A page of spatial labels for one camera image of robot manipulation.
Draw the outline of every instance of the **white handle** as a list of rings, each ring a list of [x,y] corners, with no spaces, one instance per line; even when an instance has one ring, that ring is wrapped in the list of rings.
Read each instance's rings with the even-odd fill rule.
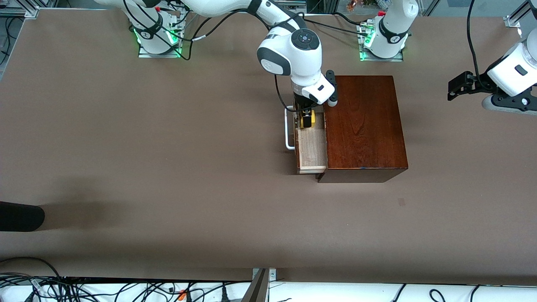
[[[285,147],[287,148],[287,150],[294,150],[295,146],[289,145],[289,135],[287,134],[287,131],[289,129],[289,127],[287,126],[287,109],[284,109],[284,110],[285,110]]]

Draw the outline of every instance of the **white robot link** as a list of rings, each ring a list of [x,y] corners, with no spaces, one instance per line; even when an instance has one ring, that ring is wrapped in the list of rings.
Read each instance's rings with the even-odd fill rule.
[[[173,16],[153,7],[159,0],[96,0],[125,12],[139,33],[140,43],[151,53],[165,53],[173,47]],[[321,73],[322,47],[317,34],[307,29],[304,20],[284,10],[273,0],[182,0],[193,12],[217,17],[235,10],[247,10],[271,27],[257,49],[261,66],[271,74],[291,77],[296,95],[320,105],[333,98],[335,87]]]
[[[404,48],[408,30],[418,12],[415,0],[392,0],[386,14],[373,19],[375,33],[365,47],[378,57],[394,57]]]
[[[530,0],[537,18],[537,0]],[[465,71],[448,84],[448,100],[459,95],[485,92],[492,95],[481,103],[485,109],[537,115],[537,97],[532,88],[537,83],[537,28],[527,38],[515,43],[492,63],[485,73]]]

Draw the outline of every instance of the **wooden box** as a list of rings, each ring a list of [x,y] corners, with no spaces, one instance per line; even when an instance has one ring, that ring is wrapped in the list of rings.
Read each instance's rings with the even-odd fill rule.
[[[338,104],[295,129],[297,170],[321,183],[382,183],[408,169],[391,76],[336,76]]]

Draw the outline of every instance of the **tabletop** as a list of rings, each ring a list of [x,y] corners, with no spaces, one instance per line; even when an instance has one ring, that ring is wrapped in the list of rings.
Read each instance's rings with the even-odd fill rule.
[[[409,169],[382,184],[295,174],[256,18],[229,18],[190,61],[139,59],[127,27],[119,10],[25,22],[0,82],[0,200],[48,219],[1,233],[1,257],[67,276],[537,284],[537,119],[446,100],[473,68],[464,18],[417,18],[401,63],[310,27],[323,71],[394,77]],[[472,27],[482,70],[518,39],[501,18]],[[280,91],[290,103],[287,78]]]

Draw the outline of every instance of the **black cylinder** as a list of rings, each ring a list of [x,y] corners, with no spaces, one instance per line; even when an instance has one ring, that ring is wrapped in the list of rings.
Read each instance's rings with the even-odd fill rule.
[[[35,205],[0,202],[0,231],[31,232],[45,220],[45,212]]]

